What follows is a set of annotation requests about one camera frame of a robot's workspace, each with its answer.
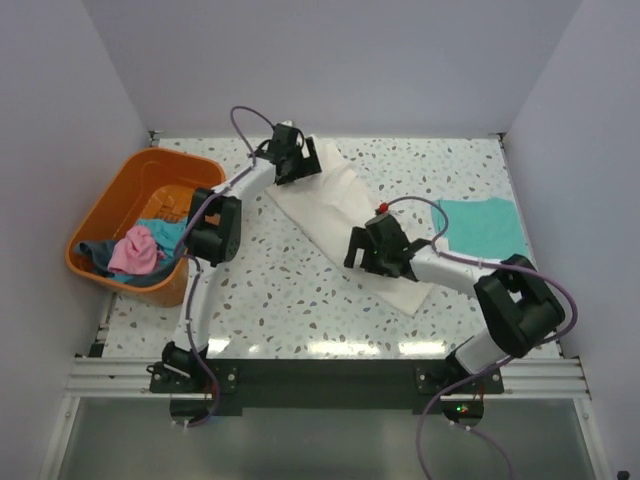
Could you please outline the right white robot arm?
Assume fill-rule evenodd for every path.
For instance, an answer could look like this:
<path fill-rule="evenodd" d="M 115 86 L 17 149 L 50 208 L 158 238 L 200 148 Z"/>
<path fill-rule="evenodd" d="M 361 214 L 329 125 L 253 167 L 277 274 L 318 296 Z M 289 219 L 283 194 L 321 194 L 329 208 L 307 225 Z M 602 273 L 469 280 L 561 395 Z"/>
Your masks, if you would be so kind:
<path fill-rule="evenodd" d="M 469 392 L 481 373 L 507 358 L 522 358 L 565 320 L 560 302 L 524 256 L 486 262 L 442 251 L 431 239 L 408 239 L 399 222 L 382 213 L 351 230 L 344 266 L 389 278 L 434 283 L 477 300 L 485 328 L 456 347 L 442 373 L 448 386 Z"/>

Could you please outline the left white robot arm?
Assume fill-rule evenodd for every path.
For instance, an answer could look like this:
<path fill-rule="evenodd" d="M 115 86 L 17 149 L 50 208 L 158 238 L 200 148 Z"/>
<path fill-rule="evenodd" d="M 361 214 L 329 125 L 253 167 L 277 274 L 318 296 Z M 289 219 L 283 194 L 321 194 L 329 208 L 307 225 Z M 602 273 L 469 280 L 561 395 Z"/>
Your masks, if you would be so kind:
<path fill-rule="evenodd" d="M 237 255 L 244 208 L 271 186 L 287 185 L 322 172 L 314 139 L 278 123 L 272 137 L 251 148 L 246 166 L 215 188 L 196 190 L 178 250 L 188 262 L 179 322 L 162 352 L 173 382 L 185 392 L 200 390 L 209 345 L 211 284 Z"/>

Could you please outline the white t shirt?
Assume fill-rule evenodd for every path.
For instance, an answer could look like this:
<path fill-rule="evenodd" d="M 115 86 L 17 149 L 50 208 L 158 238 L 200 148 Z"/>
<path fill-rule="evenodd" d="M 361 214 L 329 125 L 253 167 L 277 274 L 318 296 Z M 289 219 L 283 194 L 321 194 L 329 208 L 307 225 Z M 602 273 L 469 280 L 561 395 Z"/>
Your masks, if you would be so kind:
<path fill-rule="evenodd" d="M 311 139 L 321 172 L 291 184 L 272 186 L 267 195 L 348 280 L 413 317 L 429 295 L 430 284 L 344 266 L 352 228 L 372 219 L 378 203 L 334 142 L 315 135 Z"/>

